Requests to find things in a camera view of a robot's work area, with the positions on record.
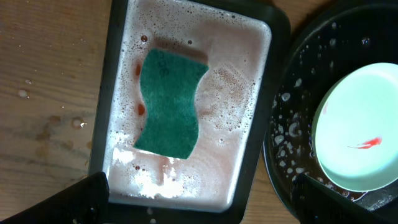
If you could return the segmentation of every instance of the white bowl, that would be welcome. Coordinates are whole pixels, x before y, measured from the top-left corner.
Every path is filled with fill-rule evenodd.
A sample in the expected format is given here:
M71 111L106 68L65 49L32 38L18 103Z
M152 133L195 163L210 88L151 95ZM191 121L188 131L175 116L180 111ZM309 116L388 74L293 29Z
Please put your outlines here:
M398 65L368 65L338 81L315 113L312 135L337 186L365 192L397 180Z

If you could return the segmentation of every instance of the foam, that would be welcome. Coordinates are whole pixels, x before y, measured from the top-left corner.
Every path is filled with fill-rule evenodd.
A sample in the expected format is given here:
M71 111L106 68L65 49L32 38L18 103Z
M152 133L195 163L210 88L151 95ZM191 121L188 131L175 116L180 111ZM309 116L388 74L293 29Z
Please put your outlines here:
M270 42L268 25L248 17L188 1L130 0L103 164L109 201L212 212L227 209ZM144 102L136 73L155 47L210 68L195 95L199 137L187 160L133 148L146 119L146 114L138 114L138 105Z

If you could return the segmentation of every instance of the white dish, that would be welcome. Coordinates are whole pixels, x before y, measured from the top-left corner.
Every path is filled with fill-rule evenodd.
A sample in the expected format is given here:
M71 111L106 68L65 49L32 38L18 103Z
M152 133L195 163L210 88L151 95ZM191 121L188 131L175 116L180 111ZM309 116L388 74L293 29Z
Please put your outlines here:
M313 146L337 186L365 192L398 179L398 65L376 63L342 78L313 120Z

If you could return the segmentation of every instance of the wooden table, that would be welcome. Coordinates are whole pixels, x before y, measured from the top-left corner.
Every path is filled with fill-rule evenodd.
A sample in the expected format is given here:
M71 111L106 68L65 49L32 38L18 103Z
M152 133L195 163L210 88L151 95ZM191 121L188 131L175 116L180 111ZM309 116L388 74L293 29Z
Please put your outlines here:
M293 29L326 2L274 0ZM110 6L0 0L0 220L85 177ZM243 223L298 223L262 157Z

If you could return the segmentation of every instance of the green sponge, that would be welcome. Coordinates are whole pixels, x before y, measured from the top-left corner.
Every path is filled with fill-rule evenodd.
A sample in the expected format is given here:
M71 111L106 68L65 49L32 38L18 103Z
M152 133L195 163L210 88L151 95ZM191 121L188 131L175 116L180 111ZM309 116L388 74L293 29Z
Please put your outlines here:
M134 147L162 156L189 157L198 139L195 92L208 69L163 50L148 53L140 75L147 119Z

